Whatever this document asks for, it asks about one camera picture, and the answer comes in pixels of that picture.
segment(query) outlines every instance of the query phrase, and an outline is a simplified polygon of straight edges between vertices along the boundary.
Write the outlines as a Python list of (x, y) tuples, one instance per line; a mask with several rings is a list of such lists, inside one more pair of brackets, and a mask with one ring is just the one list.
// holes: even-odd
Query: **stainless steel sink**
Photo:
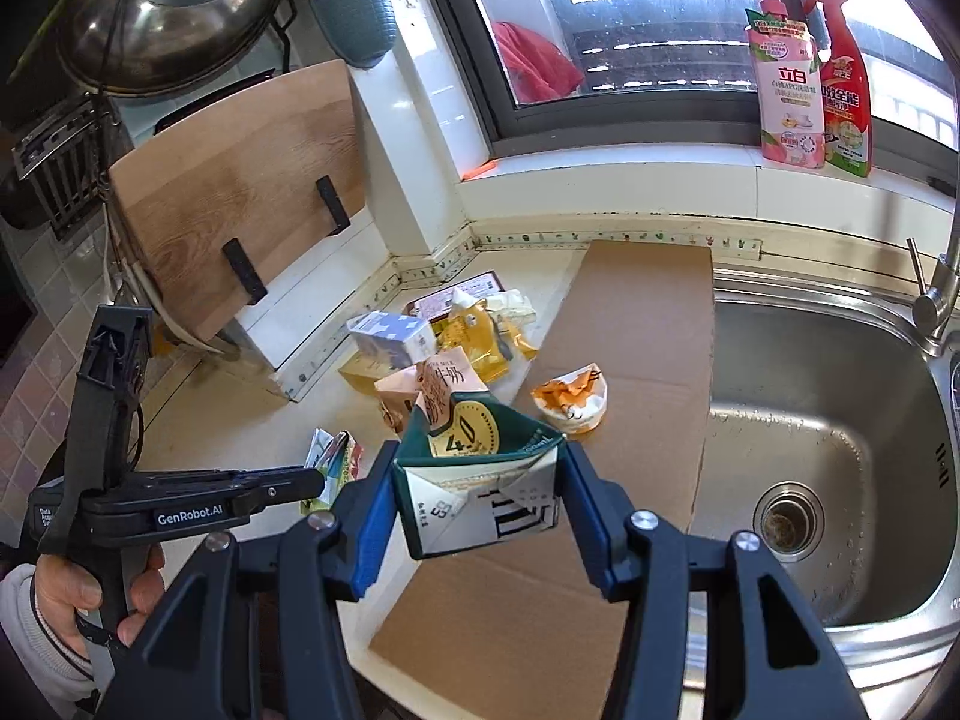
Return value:
[[(943, 346), (930, 346), (909, 322), (909, 298), (849, 285), (719, 269), (715, 293), (691, 530), (759, 533), (858, 688), (935, 668), (960, 630), (950, 392), (960, 333), (949, 325)], [(689, 686), (703, 684), (699, 600)]]

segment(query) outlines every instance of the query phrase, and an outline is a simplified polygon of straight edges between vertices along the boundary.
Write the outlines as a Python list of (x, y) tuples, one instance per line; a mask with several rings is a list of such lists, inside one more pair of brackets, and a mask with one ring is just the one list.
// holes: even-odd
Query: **stainless steel pot lid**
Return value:
[(109, 94), (147, 97), (229, 65), (256, 41), (278, 0), (124, 0), (103, 70), (118, 1), (69, 2), (59, 26), (61, 60), (85, 87), (102, 80)]

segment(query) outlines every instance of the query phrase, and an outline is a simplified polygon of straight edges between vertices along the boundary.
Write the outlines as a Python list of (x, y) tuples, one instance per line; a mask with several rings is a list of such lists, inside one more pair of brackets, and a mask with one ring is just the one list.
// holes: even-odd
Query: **cardboard sheet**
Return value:
[[(713, 282), (705, 247), (594, 242), (515, 406), (596, 362), (606, 418), (583, 437), (638, 508), (690, 524), (709, 411)], [(371, 642), (485, 720), (599, 717), (626, 605), (587, 581), (565, 516), (555, 530), (421, 565)]]

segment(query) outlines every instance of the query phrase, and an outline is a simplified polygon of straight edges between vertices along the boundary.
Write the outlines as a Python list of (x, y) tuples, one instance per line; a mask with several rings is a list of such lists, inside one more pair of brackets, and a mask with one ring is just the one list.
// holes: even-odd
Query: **red cloth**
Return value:
[(516, 23), (493, 22), (493, 36), (518, 103), (565, 98), (583, 83), (584, 74), (533, 30)]

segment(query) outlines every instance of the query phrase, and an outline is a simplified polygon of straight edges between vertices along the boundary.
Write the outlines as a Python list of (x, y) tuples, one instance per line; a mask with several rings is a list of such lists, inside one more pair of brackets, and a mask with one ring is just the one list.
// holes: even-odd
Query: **utensil holder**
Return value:
[(397, 42), (391, 0), (310, 0), (323, 36), (347, 65), (375, 67)]

